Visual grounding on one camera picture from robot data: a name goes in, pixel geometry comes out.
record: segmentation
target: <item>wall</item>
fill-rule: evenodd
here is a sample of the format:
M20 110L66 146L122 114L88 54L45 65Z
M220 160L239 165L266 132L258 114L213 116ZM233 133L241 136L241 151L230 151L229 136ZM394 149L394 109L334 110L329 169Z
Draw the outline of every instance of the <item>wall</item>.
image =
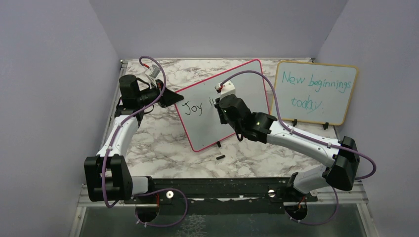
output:
M90 0L121 58L316 57L347 0Z
M340 135L377 162L364 181L380 236L419 231L419 2L349 0L316 62L359 67ZM362 160L359 173L371 166Z
M2 1L0 236L67 236L119 58L87 0Z

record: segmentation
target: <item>marble table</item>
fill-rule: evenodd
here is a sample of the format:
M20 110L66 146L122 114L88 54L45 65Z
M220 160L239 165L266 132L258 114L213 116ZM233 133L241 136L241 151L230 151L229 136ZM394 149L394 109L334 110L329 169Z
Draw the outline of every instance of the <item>marble table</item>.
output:
M261 60L263 73L272 81L282 59ZM310 59L293 59L309 62ZM246 59L166 59L158 60L167 75L167 87L178 90L225 70ZM144 68L138 60L130 60L126 74L140 76ZM323 130L320 124L298 123L297 127L311 133L336 138L333 127ZM307 156L290 149L251 142L239 142L232 136L221 142L221 148L209 147L192 151L174 106L159 106L146 116L134 135L126 162L132 176L153 178L233 178L281 177L306 171L319 165ZM225 158L216 160L220 155Z

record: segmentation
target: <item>purple cable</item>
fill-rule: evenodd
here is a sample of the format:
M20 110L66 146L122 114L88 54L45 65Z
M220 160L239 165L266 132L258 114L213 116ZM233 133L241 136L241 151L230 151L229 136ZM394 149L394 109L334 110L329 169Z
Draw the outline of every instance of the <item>purple cable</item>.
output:
M299 224L307 225L307 226L319 226L319 225L329 223L331 220L333 220L335 218L335 216L337 214L337 211L339 210L339 199L337 198L337 192L336 192L335 188L332 187L332 189L333 189L333 192L335 193L335 197L336 197L336 207L335 207L334 213L326 221L323 221L323 222L320 222L320 223L302 222L302 221L298 221L298 220L292 218L287 212L285 212L285 213L289 216L290 220L292 220L294 222L297 222Z
M268 79L265 75L263 75L262 73L257 72L257 71L252 71L252 70L245 70L245 71L241 71L241 72L238 72L238 73L235 73L235 74L233 74L233 75L229 76L227 79L225 79L225 80L221 83L221 85L220 85L220 86L224 85L224 83L226 83L227 81L231 80L233 77L238 76L238 75L243 74L243 73L254 73L254 74L258 74L259 76L263 77L263 79L265 79L265 81L266 81L266 82L269 84L269 86L271 87L271 89L272 89L272 93L273 93L273 95L274 95L274 100L275 100L275 109L276 109L276 113L277 113L277 115L278 115L278 122L281 124L281 126L282 126L283 128L285 128L285 129L286 129L286 130L288 130L288 131L291 131L291 128L289 128L289 126L288 126L288 125L286 125L286 124L284 123L284 121L282 121L281 116L280 116L280 114L279 114L278 99L277 99L277 97L276 97L275 88L274 88L274 86L272 85L272 83L269 81L269 79ZM293 134L295 134L295 135L297 135L297 136L300 136L300 137L302 137L302 138L305 138L305 139L307 139L307 140L309 140L309 141L312 141L312 142L315 142L315 143L321 144L321 145L323 145L323 146L328 146L328 145L329 145L327 142L323 142L323 141L317 140L317 139L315 139L315 138L309 137L309 136L307 136L307 135L304 135L304 134L299 133L299 132L296 132L296 131L293 131ZM358 152L358 151L356 151L356 150L353 150L353 149L350 149L350 148L346 148L346 147L342 147L342 146L338 146L338 145L333 145L333 144L332 144L332 145L331 145L331 147L336 148L336 149L345 150L345 151L348 151L348 152L351 152L351 153L354 153L354 154L357 154L357 155L359 155L360 157L363 157L363 158L365 158L366 160L368 160L369 162L371 162L371 164L373 165L373 170L371 171L371 173L369 173L369 174L367 174L367 175L364 175L364 176L361 176L361 177L356 177L356 178L355 178L355 180L360 180L360 179L365 179L365 178L371 177L371 176L372 176L372 175L376 172L376 170L377 170L377 165L376 165L376 163L375 163L375 162L374 162L371 158L369 158L367 155L364 155L364 154L362 154L362 153L360 153L360 152Z
M149 108L150 106L152 106L154 103L156 103L160 99L160 97L163 95L163 92L166 90L166 74L165 74L165 71L163 70L163 67L154 58L149 57L149 56L141 56L140 57L139 61L140 61L140 64L142 66L144 66L144 64L141 62L141 59L143 59L143 58L147 58L147 59L150 59L151 61L153 61L160 68L160 71L162 71L162 74L163 74L163 88L162 88L162 91L160 92L159 96L157 96L157 98L153 102L151 102L149 105L141 108L140 110L132 113L131 115L129 115L128 117L126 117L124 120L122 120L121 124L117 126L117 128L115 129L114 134L112 135L111 141L109 142L109 146L110 147L114 144L115 138L116 138L116 136L118 134L119 129L122 127L122 125L124 123L126 123L128 121L128 119L132 118L133 116L135 116L138 113L146 110L147 108ZM105 202L106 207L107 208L112 208L113 206L115 206L115 204L118 201L115 201L113 204L110 205L109 202L108 202L108 196L106 195L105 172L106 172L106 161L108 160L109 152L110 152L110 150L107 149L106 150L106 153L105 153L105 157L103 158L103 165L102 165L102 195L103 195L103 201Z
M186 213L188 212L188 199L186 198L186 195L179 189L173 189L173 188L160 189L160 190L157 190L157 191L154 191L154 192L151 192L151 193L147 193L147 194L135 194L134 196L144 197L144 196L150 196L150 195L154 195L156 193L160 193L160 192L164 192L164 191L176 191L183 196L183 199L185 199L185 212L183 213L182 217L178 221L173 222L171 224L167 224L167 225L148 224L148 222L144 223L144 222L140 221L140 218L138 218L137 212L135 211L135 217L137 218L137 224L141 223L145 226L152 226L152 227L170 227L170 226L174 226L174 225L179 224L181 221L183 221L183 219L185 219Z

